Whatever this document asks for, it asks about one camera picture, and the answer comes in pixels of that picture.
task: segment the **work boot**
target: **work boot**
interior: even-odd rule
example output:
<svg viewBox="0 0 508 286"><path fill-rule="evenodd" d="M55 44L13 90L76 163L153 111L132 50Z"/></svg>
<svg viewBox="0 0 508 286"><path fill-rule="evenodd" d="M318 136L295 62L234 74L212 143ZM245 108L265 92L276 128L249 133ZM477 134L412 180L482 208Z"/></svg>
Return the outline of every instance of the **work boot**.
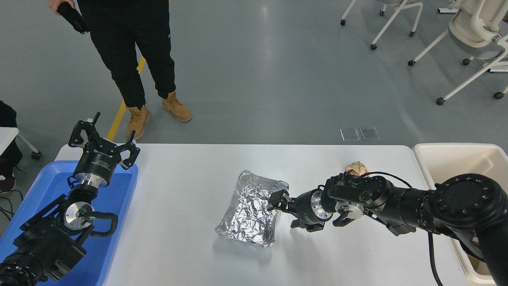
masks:
<svg viewBox="0 0 508 286"><path fill-rule="evenodd" d="M176 91L170 93L167 99L162 99L162 105L165 109L171 111L173 116L181 122L187 122L192 119L192 114L187 106L183 105L176 98Z"/></svg>
<svg viewBox="0 0 508 286"><path fill-rule="evenodd" d="M135 130L134 140L138 140L145 133L145 123L150 121L152 115L150 115L150 112L144 105L141 107L141 110L137 107L127 107L127 109L131 113L131 121L127 126L127 137L130 138L132 131Z"/></svg>

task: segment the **blue tray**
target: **blue tray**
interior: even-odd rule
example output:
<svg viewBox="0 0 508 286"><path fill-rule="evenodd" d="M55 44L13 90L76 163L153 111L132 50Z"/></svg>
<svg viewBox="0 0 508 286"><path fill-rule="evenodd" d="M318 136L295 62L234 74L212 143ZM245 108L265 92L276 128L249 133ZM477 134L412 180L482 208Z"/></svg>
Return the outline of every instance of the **blue tray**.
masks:
<svg viewBox="0 0 508 286"><path fill-rule="evenodd" d="M59 195L69 193L67 177L72 175L77 163L77 161L56 161L42 168L0 239L0 262L17 249L12 242L21 234L19 227ZM85 257L58 282L50 278L43 283L44 286L99 286L104 283L125 215L131 204L137 176L136 165L128 170L117 166L111 184L100 188L98 197L92 202L97 211L111 212L118 216L115 233L105 238L88 237L83 243L87 252ZM109 220L96 219L93 224L96 226L95 231L105 232L111 223Z"/></svg>

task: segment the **white plastic bin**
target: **white plastic bin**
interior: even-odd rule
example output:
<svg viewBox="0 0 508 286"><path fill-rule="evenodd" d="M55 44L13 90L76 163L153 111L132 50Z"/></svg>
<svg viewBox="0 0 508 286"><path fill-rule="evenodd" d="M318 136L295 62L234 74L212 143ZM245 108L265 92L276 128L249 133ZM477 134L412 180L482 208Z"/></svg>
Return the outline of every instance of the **white plastic bin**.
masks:
<svg viewBox="0 0 508 286"><path fill-rule="evenodd" d="M429 143L413 147L416 159L430 189L434 183L466 173L485 175L508 193L508 156L497 145L473 143ZM452 240L462 268L471 285L495 285L487 265L469 259L460 243Z"/></svg>

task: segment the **gray floor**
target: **gray floor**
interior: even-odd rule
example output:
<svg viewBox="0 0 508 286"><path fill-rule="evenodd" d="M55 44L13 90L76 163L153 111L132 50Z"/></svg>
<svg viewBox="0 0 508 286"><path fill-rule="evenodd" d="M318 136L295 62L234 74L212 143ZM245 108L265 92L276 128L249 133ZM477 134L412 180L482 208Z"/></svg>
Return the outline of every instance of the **gray floor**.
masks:
<svg viewBox="0 0 508 286"><path fill-rule="evenodd" d="M179 98L194 118L176 121L161 107L148 69L142 73L152 121L142 143L376 144L484 142L508 150L507 74L485 74L444 96L481 67L445 38L416 66L407 61L447 27L451 15L424 2L416 36L415 9L402 11L371 51L370 42L392 15L359 1L347 25L349 1L173 0L171 30ZM69 139L78 120L102 112L106 136L121 103L119 91L89 35L75 32L45 1L0 4L0 99L18 112L20 132L42 153L16 172L27 192L40 169ZM124 142L124 115L116 142ZM340 128L377 128L381 140L343 142ZM11 196L15 207L19 198ZM0 217L0 233L7 220Z"/></svg>

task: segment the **aluminum foil package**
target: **aluminum foil package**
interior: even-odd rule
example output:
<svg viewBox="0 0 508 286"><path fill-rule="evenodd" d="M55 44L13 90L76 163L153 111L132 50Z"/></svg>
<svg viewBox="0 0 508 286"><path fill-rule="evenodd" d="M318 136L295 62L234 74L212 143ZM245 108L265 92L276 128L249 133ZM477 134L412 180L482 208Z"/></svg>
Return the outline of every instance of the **aluminum foil package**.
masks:
<svg viewBox="0 0 508 286"><path fill-rule="evenodd" d="M272 193L283 189L289 190L286 182L243 171L236 182L228 210L215 227L215 232L262 247L273 246L277 211L267 211L268 199Z"/></svg>

